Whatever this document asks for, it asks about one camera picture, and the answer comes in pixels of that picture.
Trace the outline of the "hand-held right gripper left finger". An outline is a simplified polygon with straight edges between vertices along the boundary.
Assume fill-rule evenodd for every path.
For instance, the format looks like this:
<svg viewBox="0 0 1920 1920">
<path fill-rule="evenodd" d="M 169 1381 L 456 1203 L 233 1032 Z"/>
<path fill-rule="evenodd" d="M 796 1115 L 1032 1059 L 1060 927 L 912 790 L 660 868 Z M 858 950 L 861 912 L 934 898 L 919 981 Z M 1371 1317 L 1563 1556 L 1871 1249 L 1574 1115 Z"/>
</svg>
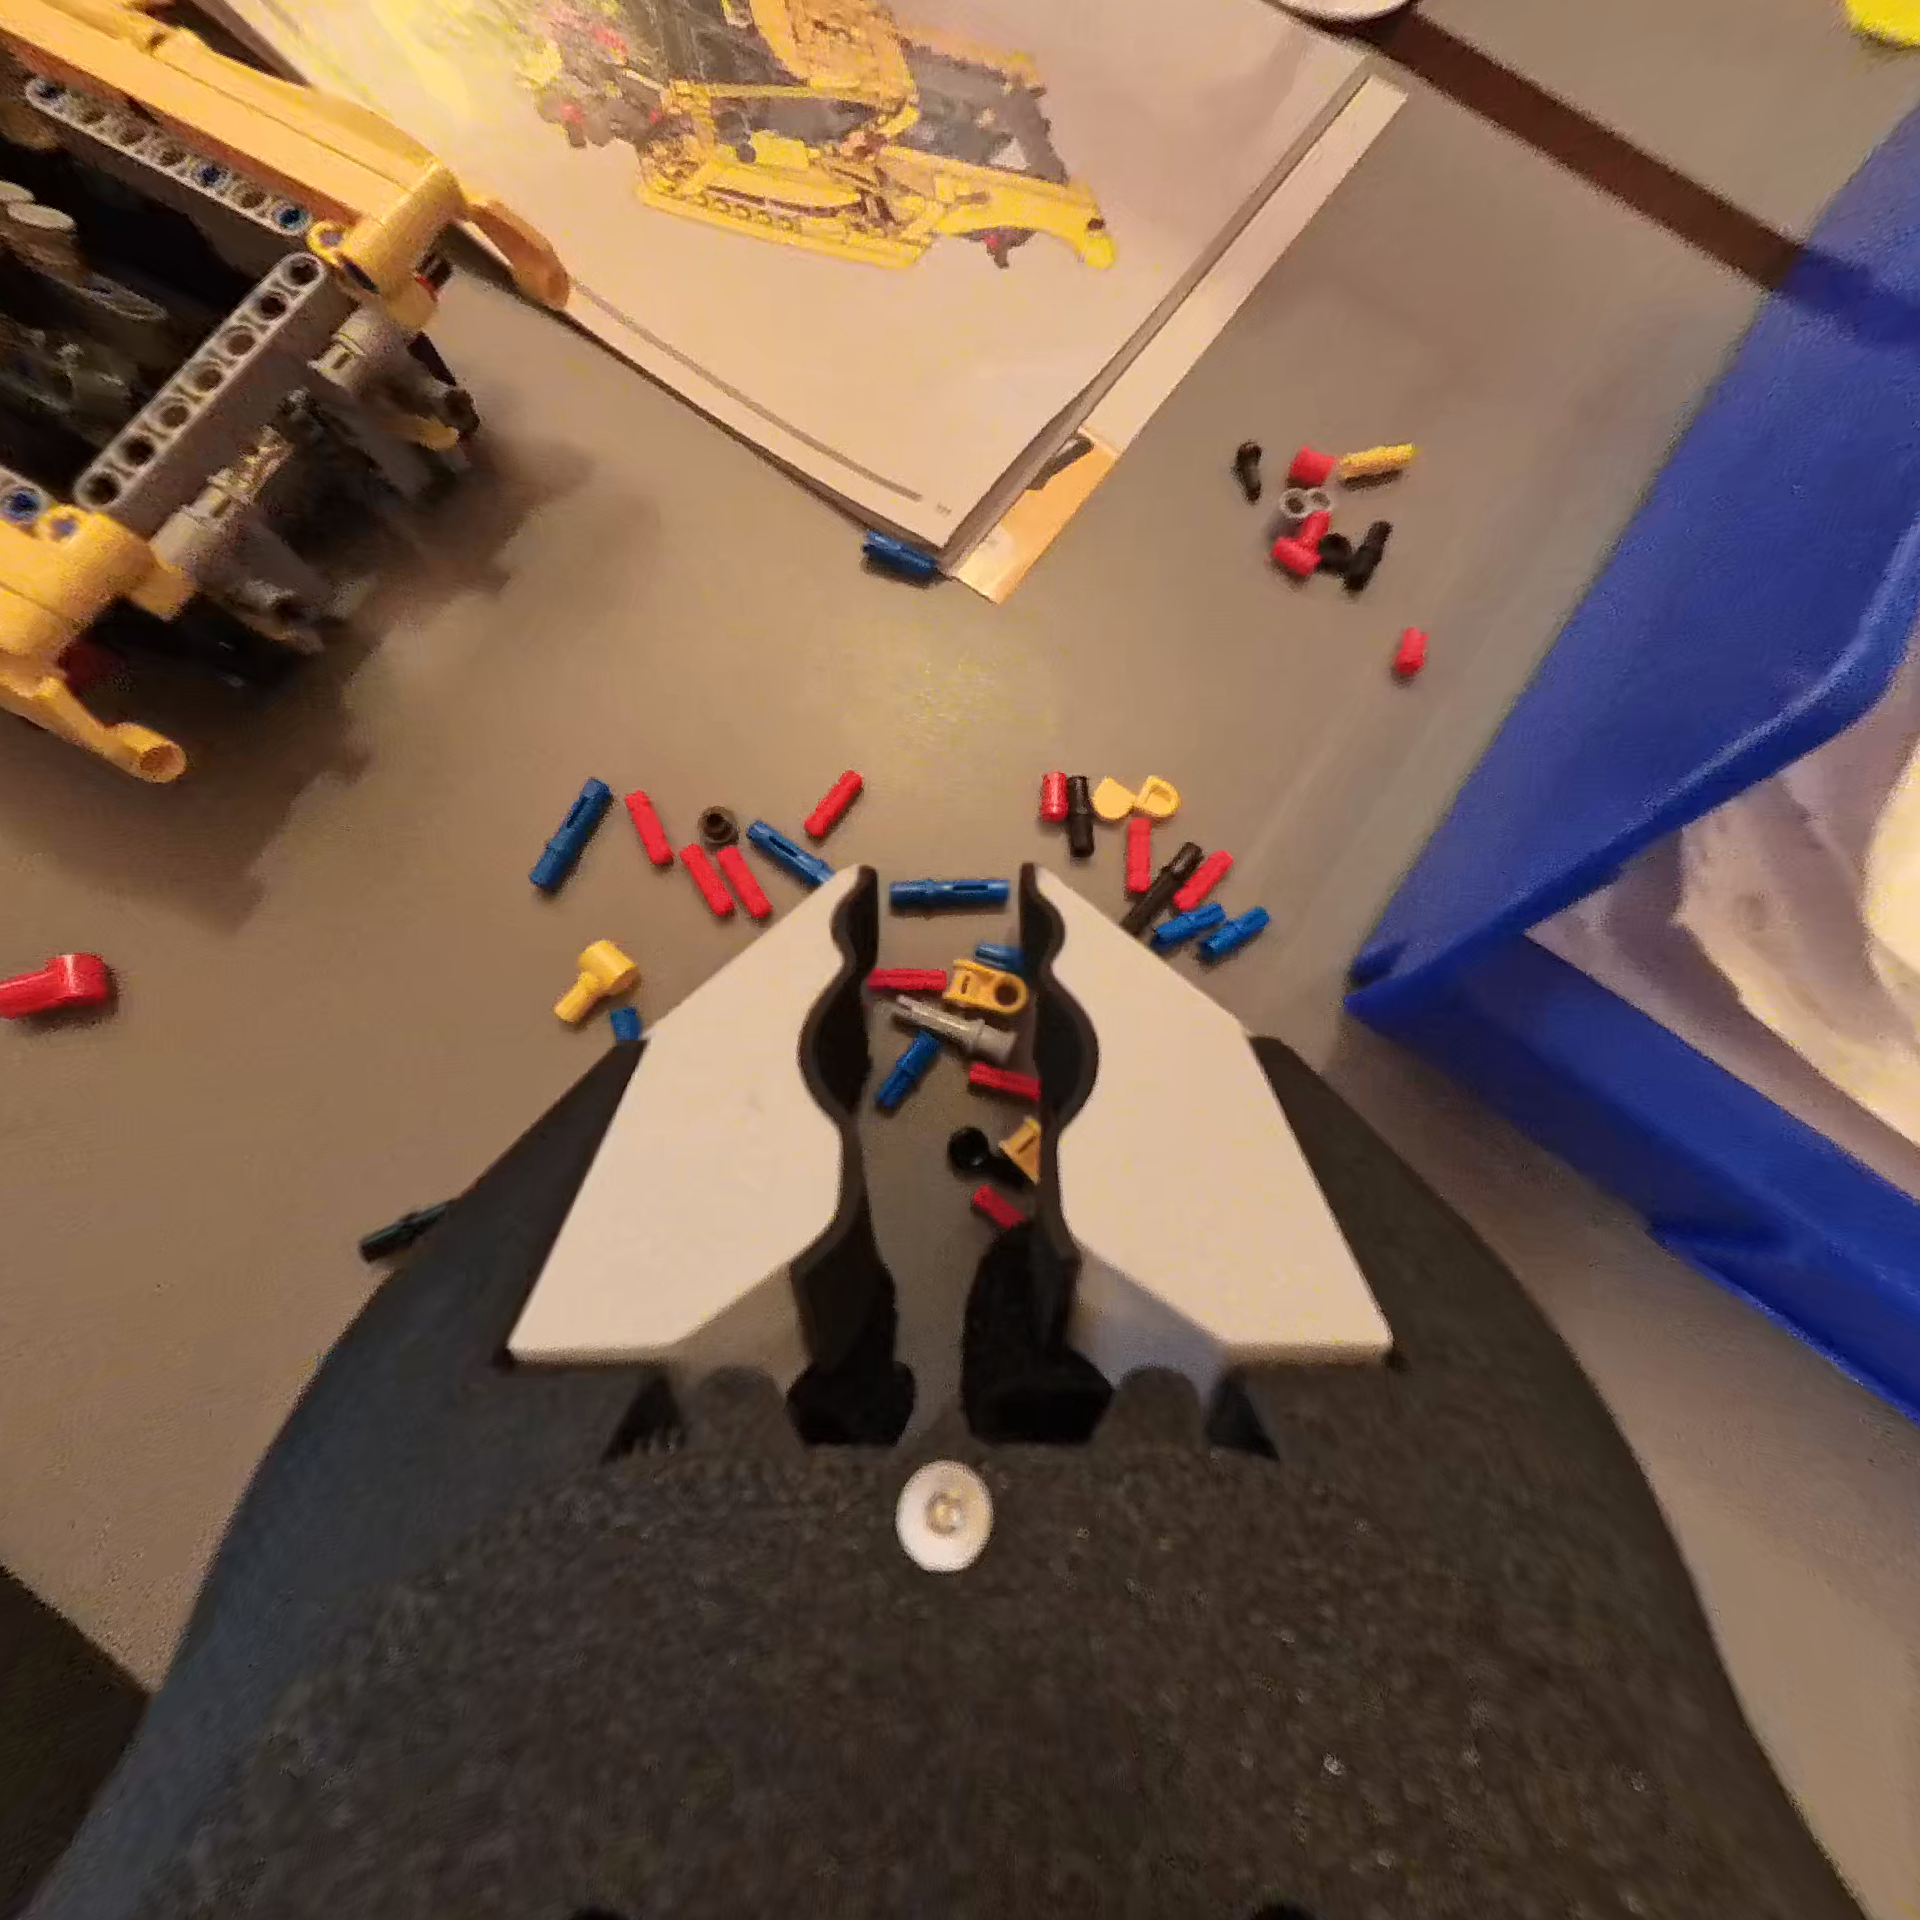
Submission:
<svg viewBox="0 0 1920 1920">
<path fill-rule="evenodd" d="M 510 1334 L 517 1366 L 804 1372 L 794 1274 L 847 1170 L 804 1035 L 853 983 L 873 904 L 870 868 L 832 877 L 652 1030 Z"/>
</svg>

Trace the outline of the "yellow toy car model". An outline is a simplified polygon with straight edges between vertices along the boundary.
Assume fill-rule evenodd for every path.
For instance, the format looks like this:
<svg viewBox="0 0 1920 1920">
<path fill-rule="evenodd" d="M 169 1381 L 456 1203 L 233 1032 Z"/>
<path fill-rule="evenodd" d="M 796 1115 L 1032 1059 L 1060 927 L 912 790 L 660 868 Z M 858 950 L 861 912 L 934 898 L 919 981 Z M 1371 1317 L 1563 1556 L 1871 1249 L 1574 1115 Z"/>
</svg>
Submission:
<svg viewBox="0 0 1920 1920">
<path fill-rule="evenodd" d="M 3 4 L 5 714 L 165 785 L 185 750 L 87 706 L 87 647 L 241 683 L 324 647 L 286 522 L 466 464 L 428 338 L 462 228 L 567 308 L 551 241 L 379 114 L 163 4 Z"/>
</svg>

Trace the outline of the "blue plastic bin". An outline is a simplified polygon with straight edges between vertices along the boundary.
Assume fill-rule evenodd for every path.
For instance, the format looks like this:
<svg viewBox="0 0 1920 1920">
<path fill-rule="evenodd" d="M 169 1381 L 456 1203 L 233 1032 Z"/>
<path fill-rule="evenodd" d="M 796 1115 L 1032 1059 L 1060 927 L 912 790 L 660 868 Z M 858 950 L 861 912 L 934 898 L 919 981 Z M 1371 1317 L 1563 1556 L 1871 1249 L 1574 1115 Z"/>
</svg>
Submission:
<svg viewBox="0 0 1920 1920">
<path fill-rule="evenodd" d="M 1893 683 L 1917 591 L 1915 289 L 1908 114 L 1751 321 L 1345 998 L 1910 1421 L 1915 1198 L 1532 934 Z"/>
</svg>

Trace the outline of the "pile of small coloured pins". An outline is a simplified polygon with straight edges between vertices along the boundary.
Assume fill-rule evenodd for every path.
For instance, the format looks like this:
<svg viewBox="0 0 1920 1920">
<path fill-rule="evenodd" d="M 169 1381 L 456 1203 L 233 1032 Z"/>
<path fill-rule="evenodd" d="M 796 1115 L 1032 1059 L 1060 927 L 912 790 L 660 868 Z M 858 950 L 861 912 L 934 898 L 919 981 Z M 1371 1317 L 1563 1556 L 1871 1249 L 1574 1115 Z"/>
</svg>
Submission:
<svg viewBox="0 0 1920 1920">
<path fill-rule="evenodd" d="M 1183 798 L 1154 829 L 1293 915 L 1282 813 L 1318 672 L 1379 678 L 1404 616 L 1269 559 L 1222 468 L 1126 457 L 1003 607 L 908 585 L 780 485 L 726 474 L 511 522 L 441 516 L 268 693 L 156 680 L 181 782 L 3 723 L 3 962 L 101 955 L 102 1012 L 3 1024 L 3 1282 L 165 1287 L 350 1240 L 443 1198 L 608 1042 L 555 1012 L 574 953 L 638 959 L 657 1022 L 809 900 L 788 856 L 876 872 L 879 965 L 1011 944 L 1046 862 L 1107 911 L 1043 777 Z"/>
</svg>

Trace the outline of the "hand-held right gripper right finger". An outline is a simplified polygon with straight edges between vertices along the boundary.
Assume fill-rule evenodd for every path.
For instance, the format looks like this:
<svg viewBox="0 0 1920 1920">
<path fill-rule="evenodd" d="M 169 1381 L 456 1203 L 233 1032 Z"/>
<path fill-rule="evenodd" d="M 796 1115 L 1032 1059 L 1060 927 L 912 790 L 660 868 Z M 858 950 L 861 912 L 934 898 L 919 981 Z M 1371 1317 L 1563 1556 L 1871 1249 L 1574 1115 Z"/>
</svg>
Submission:
<svg viewBox="0 0 1920 1920">
<path fill-rule="evenodd" d="M 1043 866 L 1020 875 L 1020 932 L 1037 1339 L 1112 1383 L 1379 1366 L 1393 1335 L 1248 1030 Z"/>
</svg>

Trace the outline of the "crumpled white printed bags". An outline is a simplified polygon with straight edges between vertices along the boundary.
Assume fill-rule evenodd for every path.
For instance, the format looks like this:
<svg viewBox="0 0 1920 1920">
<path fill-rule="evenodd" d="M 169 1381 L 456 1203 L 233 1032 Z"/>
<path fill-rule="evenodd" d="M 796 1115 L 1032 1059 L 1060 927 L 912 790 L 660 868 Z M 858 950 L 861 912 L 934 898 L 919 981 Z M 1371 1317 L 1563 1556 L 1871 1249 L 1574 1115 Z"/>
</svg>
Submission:
<svg viewBox="0 0 1920 1920">
<path fill-rule="evenodd" d="M 1855 724 L 1529 936 L 1908 1197 L 1915 739 L 1910 639 Z"/>
</svg>

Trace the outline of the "open instruction booklet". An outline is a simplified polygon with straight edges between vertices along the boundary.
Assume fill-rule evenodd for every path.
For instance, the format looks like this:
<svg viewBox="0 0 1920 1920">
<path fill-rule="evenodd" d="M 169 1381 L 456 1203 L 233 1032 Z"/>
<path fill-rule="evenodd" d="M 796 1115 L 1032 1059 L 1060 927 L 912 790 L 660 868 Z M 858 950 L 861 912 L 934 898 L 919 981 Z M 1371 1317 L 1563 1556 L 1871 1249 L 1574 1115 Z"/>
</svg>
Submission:
<svg viewBox="0 0 1920 1920">
<path fill-rule="evenodd" d="M 1177 382 L 1404 104 L 1275 4 L 220 4 L 500 188 L 568 316 L 858 516 L 969 553 Z"/>
</svg>

